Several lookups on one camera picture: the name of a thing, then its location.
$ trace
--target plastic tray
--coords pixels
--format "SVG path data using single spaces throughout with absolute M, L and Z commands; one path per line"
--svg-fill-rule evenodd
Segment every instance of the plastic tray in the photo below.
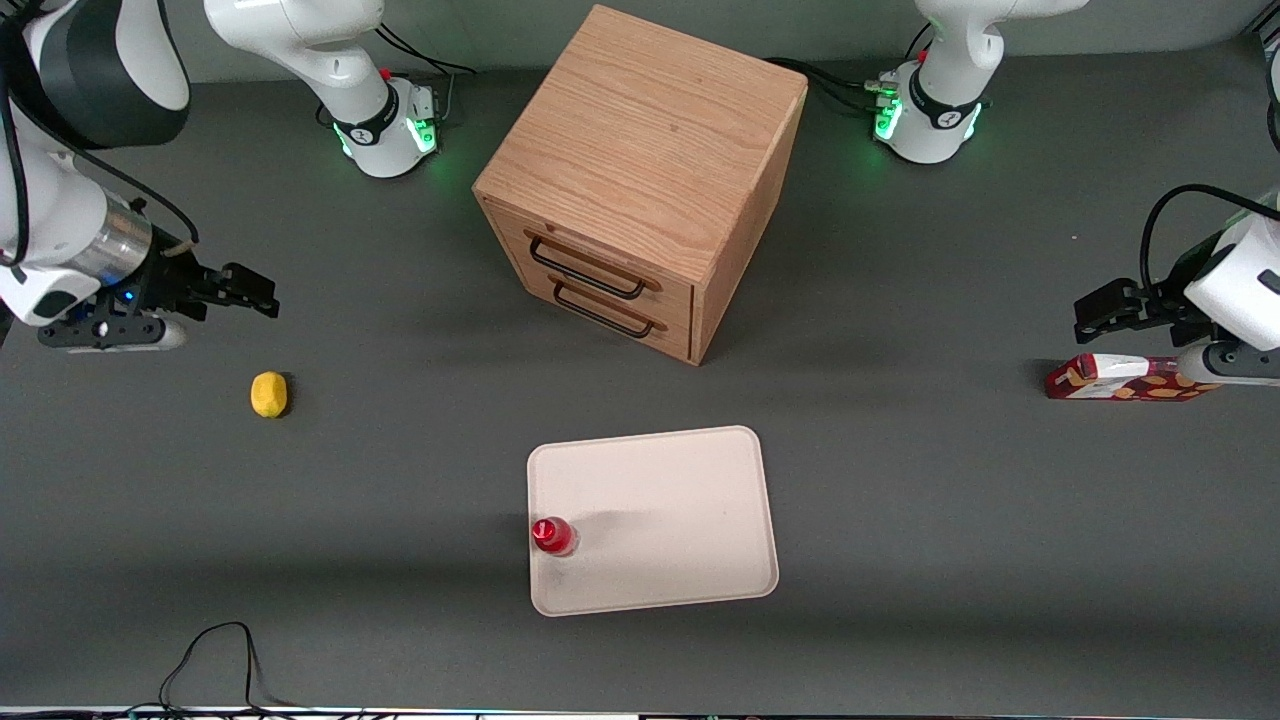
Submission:
M 730 427 L 544 445 L 529 456 L 529 521 L 568 520 L 570 557 L 529 542 L 547 616 L 763 597 L 778 560 L 760 441 Z

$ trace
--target green led light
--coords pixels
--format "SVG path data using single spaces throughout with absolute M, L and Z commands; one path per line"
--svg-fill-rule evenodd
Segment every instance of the green led light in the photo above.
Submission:
M 969 140 L 973 137 L 973 128 L 978 124 L 978 115 L 982 114 L 982 102 L 973 109 L 973 118 L 969 120 L 969 129 L 964 131 L 964 138 Z
M 404 126 L 413 136 L 413 142 L 417 143 L 417 149 L 421 150 L 424 155 L 435 150 L 435 123 L 430 120 L 404 118 Z
M 338 136 L 338 141 L 342 142 L 342 154 L 351 158 L 351 147 L 347 146 L 347 138 L 343 137 L 342 131 L 338 129 L 338 123 L 333 124 L 333 132 Z
M 902 101 L 893 100 L 893 104 L 888 108 L 881 110 L 881 118 L 876 122 L 876 135 L 881 140 L 888 140 L 893 137 L 893 131 L 897 129 L 897 120 L 902 117 Z

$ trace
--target black cable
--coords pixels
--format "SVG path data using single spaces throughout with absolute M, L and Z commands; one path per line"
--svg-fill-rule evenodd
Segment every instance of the black cable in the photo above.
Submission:
M 143 707 L 160 707 L 156 702 L 140 702 L 132 707 L 127 707 L 119 712 L 99 712 L 96 710 L 37 710 L 32 712 L 0 712 L 0 719 L 4 720 L 120 720 L 122 717 L 128 717 L 136 710 Z
M 115 179 L 132 186 L 138 192 L 150 196 L 152 200 L 155 200 L 156 202 L 159 202 L 160 205 L 163 205 L 166 210 L 169 210 L 170 213 L 173 213 L 173 215 L 175 218 L 178 218 L 178 222 L 180 222 L 187 228 L 187 236 L 191 240 L 191 243 L 192 245 L 198 245 L 200 243 L 200 229 L 196 228 L 196 223 L 192 222 L 192 219 L 189 217 L 187 217 L 187 214 L 183 213 L 182 209 L 178 208 L 178 205 L 175 205 L 172 200 L 169 200 L 164 195 L 160 195 L 159 192 L 156 192 L 155 190 L 152 190 L 150 186 L 147 186 L 146 183 L 143 183 L 143 182 L 138 181 L 137 178 L 129 176 L 124 170 L 120 170 L 120 169 L 115 168 L 114 165 L 111 165 L 106 160 L 101 160 L 101 159 L 99 159 L 95 155 L 90 155 L 88 151 L 84 150 L 83 147 L 79 147 L 74 142 L 70 142 L 69 140 L 67 140 L 65 137 L 63 137 L 61 135 L 59 135 L 58 131 L 55 131 L 55 129 L 50 128 L 47 124 L 45 124 L 45 122 L 41 120 L 40 117 L 36 113 L 31 111 L 31 109 L 27 108 L 26 104 L 22 101 L 22 97 L 14 96 L 13 100 L 14 100 L 14 104 L 18 105 L 18 109 L 22 110 L 23 114 L 27 115 L 27 119 L 29 119 L 31 123 L 35 124 L 41 132 L 44 132 L 49 137 L 54 138 L 54 141 L 64 145 L 77 158 L 81 158 L 86 163 L 91 164 L 95 168 L 102 170 L 104 173 L 114 177 Z
M 324 102 L 320 102 L 319 105 L 316 105 L 316 115 L 315 115 L 316 124 L 320 126 L 320 127 L 323 127 L 323 128 L 333 127 L 333 115 L 329 115 L 329 122 L 328 123 L 324 122 L 323 119 L 320 119 L 320 114 L 324 113 L 324 111 L 325 111 Z
M 804 73 L 806 76 L 820 77 L 822 79 L 838 85 L 840 87 L 847 87 L 850 90 L 861 90 L 863 83 L 847 81 L 835 73 L 827 72 L 818 65 L 812 63 L 805 63 L 804 60 L 795 60 L 791 58 L 765 58 L 765 63 L 773 63 L 774 65 L 788 68 L 796 70 L 797 73 Z
M 17 201 L 15 218 L 18 220 L 18 241 L 13 256 L 0 255 L 0 265 L 13 268 L 27 259 L 27 247 L 31 245 L 31 202 L 27 196 L 27 172 L 22 165 L 22 151 L 18 149 L 18 127 L 13 120 L 13 109 L 9 108 L 9 79 L 3 67 L 0 67 L 0 123 L 4 123 L 4 142 L 9 150 L 9 168 L 13 170 L 13 195 Z
M 832 73 L 829 73 L 829 72 L 827 72 L 827 70 L 824 70 L 824 69 L 822 69 L 822 68 L 819 68 L 817 65 L 812 65 L 812 64 L 804 63 L 801 60 L 794 60 L 791 58 L 765 58 L 764 61 L 765 63 L 772 63 L 774 65 L 778 65 L 780 68 L 787 68 L 788 70 L 795 70 L 797 73 L 801 73 L 801 74 L 806 76 L 813 82 L 814 87 L 817 87 L 819 91 L 824 92 L 832 100 L 835 100 L 836 102 L 840 102 L 845 108 L 849 108 L 849 109 L 855 110 L 858 113 L 869 113 L 869 114 L 877 113 L 879 110 L 879 108 L 876 108 L 873 105 L 863 105 L 863 104 L 859 104 L 859 102 L 854 102 L 852 100 L 850 100 L 850 99 L 845 97 L 844 95 L 841 95 L 840 92 L 837 92 L 835 87 L 831 87 L 831 85 L 835 85 L 835 86 L 837 86 L 841 90 L 859 90 L 859 91 L 861 91 L 863 88 L 861 88 L 860 85 L 858 85 L 855 82 L 850 82 L 850 81 L 847 81 L 847 79 L 845 79 L 845 78 L 842 78 L 840 76 L 832 74 Z
M 1147 215 L 1147 224 L 1142 228 L 1142 245 L 1138 250 L 1138 272 L 1142 273 L 1142 290 L 1148 299 L 1155 297 L 1152 290 L 1155 284 L 1151 282 L 1151 234 L 1156 229 L 1156 220 L 1160 218 L 1160 213 L 1165 209 L 1165 205 L 1169 205 L 1169 202 L 1172 199 L 1178 197 L 1179 195 L 1184 195 L 1187 192 L 1199 192 L 1202 195 L 1210 195 L 1212 197 L 1217 197 L 1219 200 L 1225 200 L 1238 208 L 1243 208 L 1251 213 L 1257 213 L 1263 218 L 1280 222 L 1280 210 L 1276 210 L 1275 208 L 1267 208 L 1261 202 L 1222 190 L 1221 187 L 1213 187 L 1211 184 L 1190 183 L 1190 184 L 1178 186 L 1174 190 L 1170 190 L 1151 208 L 1151 214 Z
M 457 63 L 448 63 L 445 60 L 440 60 L 438 58 L 431 58 L 430 55 L 425 55 L 425 54 L 420 53 L 416 47 L 413 47 L 412 45 L 410 45 L 403 37 L 396 35 L 396 31 L 393 31 L 392 28 L 387 27 L 387 23 L 383 23 L 376 29 L 376 32 L 378 32 L 378 37 L 383 38 L 383 42 L 385 42 L 387 45 L 390 45 L 392 47 L 399 50 L 401 53 L 404 53 L 406 55 L 411 55 L 413 58 L 417 58 L 419 60 L 422 60 L 424 63 L 429 63 L 433 68 L 435 68 L 436 70 L 439 70 L 443 74 L 449 74 L 449 72 L 447 69 L 444 69 L 444 68 L 454 68 L 454 69 L 462 70 L 465 73 L 476 74 L 476 69 L 475 68 L 471 68 L 471 67 L 467 67 L 467 65 L 460 65 Z
M 1276 128 L 1276 104 L 1267 105 L 1267 135 L 1271 136 L 1271 145 L 1280 152 L 1280 129 Z
M 292 702 L 283 701 L 273 696 L 270 691 L 266 689 L 266 679 L 264 678 L 262 673 L 262 661 L 257 656 L 257 646 L 253 644 L 253 633 L 248 629 L 248 625 L 241 623 L 239 620 L 219 623 L 216 625 L 205 628 L 204 630 L 200 632 L 200 634 L 195 637 L 195 639 L 191 641 L 191 644 L 187 646 L 187 651 L 182 655 L 182 660 L 178 661 L 178 665 L 160 683 L 160 691 L 156 694 L 156 700 L 159 701 L 157 703 L 166 710 L 180 710 L 179 706 L 174 706 L 170 702 L 170 697 L 173 693 L 173 683 L 178 678 L 178 675 L 182 674 L 182 670 L 187 666 L 187 662 L 191 661 L 191 656 L 196 651 L 196 646 L 200 644 L 200 641 L 204 639 L 204 637 L 207 635 L 209 633 L 220 630 L 223 628 L 233 628 L 233 626 L 239 628 L 244 633 L 244 650 L 247 652 L 247 662 L 244 666 L 244 705 L 265 716 L 289 719 L 288 715 L 284 715 L 282 712 L 275 712 L 274 710 L 269 710 L 253 702 L 252 697 L 253 676 L 256 674 L 259 684 L 261 685 L 259 689 L 262 693 L 262 697 L 266 698 L 268 702 L 280 706 L 296 706 Z
M 919 42 L 922 37 L 924 37 L 925 32 L 929 32 L 931 27 L 933 27 L 933 23 L 924 23 L 924 27 L 920 28 L 920 32 L 915 33 L 915 37 L 911 38 L 911 44 L 906 46 L 906 53 L 902 54 L 904 60 L 911 59 L 911 51 L 915 50 L 915 44 Z
M 1271 19 L 1276 17 L 1276 13 L 1280 13 L 1280 8 L 1272 8 L 1271 12 L 1267 13 L 1267 17 L 1254 23 L 1253 32 L 1262 32 L 1262 28 L 1267 27 L 1267 23 L 1270 23 Z

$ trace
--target wooden cabinet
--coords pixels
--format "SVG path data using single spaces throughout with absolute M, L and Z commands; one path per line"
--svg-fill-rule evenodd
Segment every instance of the wooden cabinet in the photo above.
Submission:
M 596 5 L 472 190 L 530 293 L 696 365 L 777 205 L 805 91 Z

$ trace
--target table surface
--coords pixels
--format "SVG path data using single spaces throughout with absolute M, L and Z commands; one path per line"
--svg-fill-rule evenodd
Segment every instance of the table surface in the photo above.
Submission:
M 347 163 L 297 82 L 197 87 L 175 142 L 111 154 L 283 310 L 212 309 L 155 355 L 10 333 L 0 703 L 151 700 L 197 630 L 239 619 L 310 705 L 1280 714 L 1280 395 L 1039 384 L 1079 350 L 1071 302 L 1137 270 L 1165 190 L 1274 182 L 1256 42 L 1012 59 L 933 168 L 814 94 L 703 368 L 516 281 L 470 184 L 540 77 L 460 79 L 440 155 L 394 181 Z M 1167 210 L 1158 268 L 1230 215 L 1213 202 Z M 266 369 L 294 378 L 282 421 L 248 406 Z M 534 610 L 534 447 L 728 424 L 764 447 L 771 597 Z M 210 638 L 175 701 L 234 705 L 238 643 Z

